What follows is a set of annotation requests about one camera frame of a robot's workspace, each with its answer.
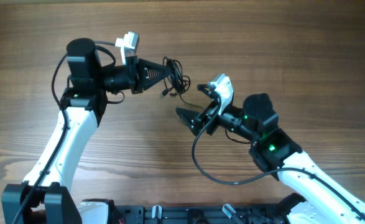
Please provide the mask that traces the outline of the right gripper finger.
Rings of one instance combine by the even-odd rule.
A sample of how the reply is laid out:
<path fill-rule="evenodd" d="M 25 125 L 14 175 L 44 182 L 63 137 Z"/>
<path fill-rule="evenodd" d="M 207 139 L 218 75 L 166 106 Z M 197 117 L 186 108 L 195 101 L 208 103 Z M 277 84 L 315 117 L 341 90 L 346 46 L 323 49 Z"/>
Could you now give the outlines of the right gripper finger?
<path fill-rule="evenodd" d="M 192 134 L 196 136 L 202 129 L 202 118 L 201 113 L 193 110 L 188 110 L 184 108 L 175 109 L 178 117 L 185 123 L 185 125 L 190 129 Z"/>
<path fill-rule="evenodd" d="M 217 92 L 215 92 L 215 87 L 209 84 L 197 84 L 197 89 L 203 92 L 206 96 L 212 100 L 217 100 Z"/>

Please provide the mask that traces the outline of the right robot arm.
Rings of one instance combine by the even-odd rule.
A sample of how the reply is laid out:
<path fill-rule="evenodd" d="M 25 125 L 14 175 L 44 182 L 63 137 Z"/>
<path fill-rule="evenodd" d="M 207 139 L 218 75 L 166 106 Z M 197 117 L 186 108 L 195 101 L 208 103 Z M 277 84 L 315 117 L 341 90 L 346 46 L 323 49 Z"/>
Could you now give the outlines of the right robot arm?
<path fill-rule="evenodd" d="M 202 112 L 177 108 L 177 115 L 197 139 L 222 127 L 248 140 L 249 154 L 262 171 L 257 178 L 271 175 L 295 191 L 277 207 L 284 223 L 365 223 L 365 202 L 323 172 L 278 126 L 268 94 L 250 95 L 237 108 L 215 88 L 198 89 L 211 97 L 208 107 Z"/>

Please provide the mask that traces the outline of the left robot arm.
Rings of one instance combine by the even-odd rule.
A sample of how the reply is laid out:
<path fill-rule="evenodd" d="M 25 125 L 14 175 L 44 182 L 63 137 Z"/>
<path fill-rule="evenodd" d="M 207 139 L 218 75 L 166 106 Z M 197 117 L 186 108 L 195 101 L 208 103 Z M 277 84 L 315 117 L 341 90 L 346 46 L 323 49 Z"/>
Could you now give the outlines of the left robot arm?
<path fill-rule="evenodd" d="M 20 184 L 8 184 L 1 195 L 6 223 L 124 223 L 113 200 L 89 199 L 76 206 L 73 177 L 82 152 L 97 130 L 110 100 L 125 90 L 142 93 L 173 74 L 169 63 L 126 57 L 122 65 L 102 66 L 101 42 L 80 38 L 67 45 L 62 60 L 71 74 L 61 98 L 57 125 L 42 155 Z"/>

